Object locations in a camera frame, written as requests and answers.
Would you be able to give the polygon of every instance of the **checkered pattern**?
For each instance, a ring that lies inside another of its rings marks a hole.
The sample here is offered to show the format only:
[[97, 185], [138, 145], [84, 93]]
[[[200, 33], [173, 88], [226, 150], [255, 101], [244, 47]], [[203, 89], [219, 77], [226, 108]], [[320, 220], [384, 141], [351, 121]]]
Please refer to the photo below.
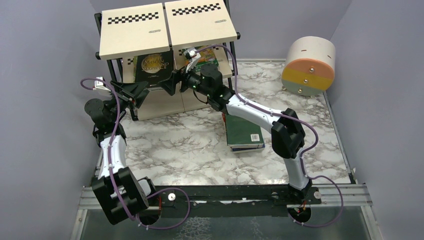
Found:
[[[213, 49], [218, 50], [219, 48], [217, 46], [214, 46]], [[178, 55], [180, 55], [180, 56], [183, 55], [183, 50], [182, 49], [178, 50]]]
[[146, 20], [152, 20], [152, 19], [158, 19], [159, 12], [155, 12], [155, 13], [148, 13], [148, 14], [142, 14], [142, 15], [129, 15], [129, 16], [123, 16], [123, 17], [109, 17], [107, 20], [107, 24], [124, 24], [124, 23], [132, 23], [132, 22], [139, 22], [141, 21], [146, 21]]
[[183, 15], [183, 14], [196, 14], [196, 13], [203, 13], [203, 12], [209, 12], [209, 11], [215, 11], [215, 9], [221, 9], [219, 3], [215, 4], [209, 4], [209, 5], [203, 5], [203, 6], [192, 6], [190, 8], [185, 7], [184, 9], [178, 8], [178, 9], [172, 9], [172, 15]]

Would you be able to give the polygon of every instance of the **white label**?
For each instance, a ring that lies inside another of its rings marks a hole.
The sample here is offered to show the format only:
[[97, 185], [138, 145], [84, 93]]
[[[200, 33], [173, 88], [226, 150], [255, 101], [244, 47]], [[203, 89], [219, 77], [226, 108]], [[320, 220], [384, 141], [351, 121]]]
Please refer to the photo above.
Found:
[[259, 134], [251, 134], [250, 139], [252, 142], [259, 142], [261, 139], [259, 138]]

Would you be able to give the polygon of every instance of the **marble surface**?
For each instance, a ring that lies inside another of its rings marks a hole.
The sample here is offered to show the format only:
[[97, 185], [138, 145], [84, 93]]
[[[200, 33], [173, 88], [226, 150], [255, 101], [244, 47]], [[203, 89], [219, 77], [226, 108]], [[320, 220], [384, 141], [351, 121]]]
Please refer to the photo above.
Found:
[[[325, 175], [349, 183], [346, 165], [324, 96], [304, 97], [282, 90], [284, 63], [238, 64], [239, 92], [270, 108], [292, 108], [319, 135], [318, 145], [305, 153], [310, 176]], [[262, 130], [265, 149], [234, 154], [227, 146], [220, 112], [210, 107], [144, 121], [122, 120], [127, 135], [126, 163], [136, 178], [148, 176], [155, 185], [286, 184], [286, 166], [271, 147], [271, 135]], [[314, 134], [304, 127], [305, 146]], [[314, 183], [328, 183], [317, 179]]]

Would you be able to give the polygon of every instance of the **purple cable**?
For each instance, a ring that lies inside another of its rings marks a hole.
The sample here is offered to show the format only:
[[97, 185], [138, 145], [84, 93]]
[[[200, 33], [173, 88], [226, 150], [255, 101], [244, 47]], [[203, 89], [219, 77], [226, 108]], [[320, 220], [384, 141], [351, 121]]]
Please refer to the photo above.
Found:
[[[85, 81], [88, 81], [88, 80], [90, 80], [90, 81], [99, 81], [101, 83], [104, 83], [110, 89], [110, 91], [112, 92], [112, 94], [113, 94], [113, 96], [115, 97], [115, 100], [116, 100], [116, 110], [117, 110], [116, 121], [115, 121], [115, 125], [113, 127], [112, 134], [110, 135], [109, 145], [107, 146], [107, 161], [109, 163], [109, 166], [111, 166], [112, 165], [112, 143], [114, 141], [115, 134], [116, 134], [117, 129], [118, 129], [118, 125], [119, 125], [119, 121], [120, 121], [120, 113], [121, 113], [121, 107], [120, 107], [120, 104], [119, 104], [118, 95], [117, 95], [117, 92], [115, 91], [114, 87], [109, 82], [104, 81], [104, 80], [100, 80], [100, 79], [97, 79], [97, 78], [84, 78], [84, 79], [82, 79], [81, 82], [80, 82], [80, 84], [81, 84], [81, 86], [83, 88], [85, 88], [87, 90], [93, 90], [92, 88], [87, 87], [87, 86], [84, 85], [84, 82]], [[109, 175], [110, 175], [110, 181], [112, 182], [113, 190], [115, 191], [116, 196], [118, 197], [120, 203], [122, 204], [122, 207], [123, 207], [126, 215], [128, 216], [129, 219], [131, 219], [131, 221], [134, 221], [134, 220], [138, 219], [137, 216], [131, 215], [130, 210], [128, 209], [127, 205], [125, 204], [124, 199], [122, 198], [122, 195], [119, 192], [117, 183], [115, 181], [114, 172], [113, 172], [112, 167], [109, 167]], [[162, 191], [166, 191], [166, 190], [178, 190], [178, 191], [181, 191], [182, 193], [184, 193], [185, 197], [187, 198], [187, 202], [188, 202], [188, 211], [187, 211], [187, 214], [185, 215], [184, 219], [181, 222], [179, 222], [179, 223], [177, 223], [177, 224], [175, 224], [173, 226], [169, 226], [169, 227], [150, 227], [151, 229], [163, 229], [163, 230], [165, 230], [165, 229], [172, 229], [172, 228], [178, 227], [179, 225], [183, 224], [184, 221], [186, 221], [187, 217], [189, 216], [189, 213], [190, 213], [190, 199], [189, 199], [189, 196], [187, 195], [187, 193], [185, 191], [179, 189], [179, 188], [176, 188], [176, 187], [166, 188], [166, 189], [164, 189]], [[157, 194], [159, 194], [159, 192], [156, 192], [155, 194], [152, 194], [152, 195], [148, 196], [148, 199], [149, 198], [152, 198], [153, 196], [156, 196]]]
[[227, 51], [227, 53], [231, 56], [231, 60], [232, 60], [232, 65], [234, 66], [234, 91], [235, 91], [235, 95], [237, 96], [237, 98], [238, 99], [240, 99], [240, 101], [242, 101], [243, 103], [245, 103], [245, 104], [247, 104], [247, 105], [249, 105], [249, 106], [251, 106], [252, 108], [254, 108], [254, 109], [256, 109], [256, 110], [259, 110], [259, 111], [261, 111], [261, 112], [263, 112], [263, 113], [266, 113], [266, 114], [269, 114], [269, 115], [275, 115], [275, 116], [279, 116], [279, 117], [283, 117], [283, 118], [286, 118], [286, 119], [290, 119], [290, 120], [293, 120], [293, 121], [296, 121], [296, 122], [298, 122], [298, 123], [301, 123], [301, 124], [303, 124], [303, 125], [305, 125], [306, 127], [308, 127], [312, 132], [313, 132], [313, 134], [315, 135], [315, 142], [311, 145], [311, 146], [309, 146], [308, 148], [305, 148], [301, 153], [300, 153], [300, 155], [299, 155], [299, 158], [300, 158], [300, 166], [301, 166], [301, 168], [302, 168], [302, 172], [303, 172], [303, 174], [305, 175], [305, 176], [307, 176], [307, 178], [308, 179], [311, 179], [311, 180], [315, 180], [315, 179], [318, 179], [318, 178], [324, 178], [324, 179], [327, 179], [328, 181], [330, 181], [334, 186], [335, 186], [335, 188], [337, 189], [337, 191], [338, 191], [338, 193], [340, 194], [340, 200], [341, 200], [341, 208], [340, 208], [340, 211], [338, 212], [338, 214], [337, 214], [337, 216], [333, 219], [333, 220], [331, 220], [331, 221], [329, 221], [329, 222], [327, 222], [327, 223], [325, 223], [325, 224], [320, 224], [320, 225], [310, 225], [310, 224], [307, 224], [307, 223], [301, 223], [301, 222], [298, 222], [298, 221], [296, 221], [296, 220], [294, 220], [294, 222], [295, 223], [297, 223], [297, 224], [299, 224], [299, 225], [302, 225], [302, 226], [304, 226], [304, 227], [309, 227], [309, 228], [321, 228], [321, 227], [326, 227], [326, 226], [328, 226], [328, 225], [331, 225], [331, 224], [333, 224], [334, 222], [336, 222], [339, 218], [340, 218], [340, 216], [342, 215], [342, 212], [343, 212], [343, 207], [344, 207], [344, 201], [343, 201], [343, 195], [342, 195], [342, 191], [340, 190], [340, 188], [339, 188], [339, 186], [337, 186], [337, 184], [334, 182], [334, 181], [332, 181], [330, 178], [328, 178], [327, 176], [324, 176], [324, 175], [318, 175], [318, 176], [316, 176], [316, 177], [310, 177], [310, 176], [308, 176], [307, 175], [307, 173], [306, 173], [306, 170], [305, 170], [305, 165], [304, 165], [304, 160], [303, 160], [303, 158], [302, 158], [302, 156], [303, 156], [303, 154], [305, 153], [305, 152], [307, 152], [307, 151], [309, 151], [309, 150], [311, 150], [311, 149], [313, 149], [317, 144], [318, 144], [318, 133], [317, 133], [317, 131], [314, 129], [314, 127], [312, 127], [309, 123], [307, 123], [307, 122], [305, 122], [305, 121], [302, 121], [302, 120], [300, 120], [300, 119], [298, 119], [298, 118], [295, 118], [295, 117], [291, 117], [291, 116], [287, 116], [287, 115], [284, 115], [284, 114], [282, 114], [282, 113], [278, 113], [278, 112], [273, 112], [273, 113], [271, 113], [270, 111], [268, 111], [268, 110], [266, 110], [266, 109], [263, 109], [263, 108], [261, 108], [261, 107], [259, 107], [259, 106], [256, 106], [256, 105], [254, 105], [254, 104], [251, 104], [250, 102], [248, 102], [248, 101], [245, 101], [240, 95], [239, 95], [239, 90], [238, 90], [238, 85], [237, 85], [237, 76], [238, 76], [238, 69], [237, 69], [237, 61], [236, 61], [236, 58], [233, 56], [233, 54], [231, 53], [231, 51], [226, 47], [226, 46], [224, 46], [224, 45], [222, 45], [222, 44], [213, 44], [213, 45], [209, 45], [209, 46], [207, 46], [207, 47], [204, 47], [204, 48], [201, 48], [201, 49], [198, 49], [198, 50], [196, 50], [195, 52], [196, 53], [199, 53], [199, 52], [202, 52], [202, 51], [204, 51], [204, 50], [206, 50], [206, 49], [210, 49], [210, 48], [214, 48], [214, 47], [221, 47], [221, 48], [223, 48], [225, 51]]

